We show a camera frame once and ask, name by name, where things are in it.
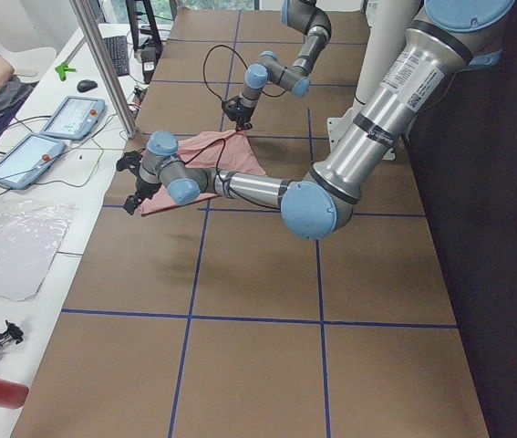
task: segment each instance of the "black mouse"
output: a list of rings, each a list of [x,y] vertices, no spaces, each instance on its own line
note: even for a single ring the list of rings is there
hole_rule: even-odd
[[[94,89],[97,86],[98,84],[95,81],[90,79],[84,79],[78,82],[77,89],[80,93],[85,93],[86,91],[90,91],[91,89]]]

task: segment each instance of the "green object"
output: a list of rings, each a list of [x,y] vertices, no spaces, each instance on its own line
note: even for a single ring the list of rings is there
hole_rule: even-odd
[[[56,72],[59,75],[59,80],[66,80],[67,71],[76,71],[75,68],[70,67],[67,62],[62,62],[56,67]]]

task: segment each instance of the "white desk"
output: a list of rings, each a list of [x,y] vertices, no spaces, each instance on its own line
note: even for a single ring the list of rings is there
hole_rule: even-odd
[[[101,25],[104,37],[126,35],[128,25]],[[81,38],[78,30],[72,36],[57,57],[54,66],[61,64],[67,54],[77,45]],[[60,102],[68,95],[78,95],[76,85],[81,79],[93,79],[98,87],[85,93],[85,96],[102,98],[107,102],[107,110],[97,129],[102,126],[114,107],[98,73],[87,45],[84,45],[69,62],[78,72],[68,72],[67,80],[59,80],[57,73],[51,68],[36,86],[36,89],[18,112],[19,120],[52,114]],[[131,58],[131,74],[142,79],[140,64]],[[130,76],[119,78],[125,95],[134,89],[136,82]],[[27,123],[34,131],[39,131],[46,120],[31,120]],[[66,154],[59,159],[41,178],[40,181],[64,180],[68,183],[82,184],[90,175],[98,157],[98,168],[89,182],[81,188],[73,188],[62,183],[34,185],[24,191],[10,191],[0,196],[0,212],[12,202],[24,200],[43,201],[46,203],[73,204],[76,207],[71,226],[68,228],[59,252],[81,255],[98,217],[102,199],[114,175],[115,163],[121,156],[126,142],[122,135],[122,126],[115,117],[97,137],[96,141],[104,148],[102,151],[94,141],[87,141],[81,148]],[[9,151],[28,133],[22,125],[9,129],[0,138],[0,151]],[[53,264],[47,272],[44,283],[37,295],[25,302],[12,302],[0,299],[0,332],[6,328],[5,319],[16,323],[25,332],[24,342],[11,345],[0,353],[0,378],[16,381],[30,386],[46,349],[47,343],[57,321],[57,316],[66,298],[72,279],[78,268],[80,256],[56,254]],[[81,339],[74,340],[81,350]],[[0,438],[10,435],[21,410],[0,408]]]

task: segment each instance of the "pink towel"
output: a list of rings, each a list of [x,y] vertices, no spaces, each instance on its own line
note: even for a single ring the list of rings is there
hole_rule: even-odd
[[[187,164],[187,167],[215,167],[223,147],[223,141],[217,141],[219,139],[226,140],[225,148],[218,164],[220,169],[251,173],[252,175],[266,175],[256,157],[254,157],[246,135],[235,130],[201,132],[195,137],[182,140],[179,142],[179,155],[184,162],[187,162],[196,153],[215,141],[212,146]],[[194,202],[198,203],[215,196],[217,194],[202,193]],[[152,199],[145,199],[140,205],[140,214],[151,214],[175,207],[178,207],[178,205],[169,197],[167,189],[163,186]]]

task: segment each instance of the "tablet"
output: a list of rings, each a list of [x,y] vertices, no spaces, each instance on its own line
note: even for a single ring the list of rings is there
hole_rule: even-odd
[[[57,160],[66,144],[44,135],[28,134],[0,160],[0,186],[25,189]]]
[[[41,134],[55,139],[83,139],[96,126],[105,108],[102,99],[67,96],[49,118]]]

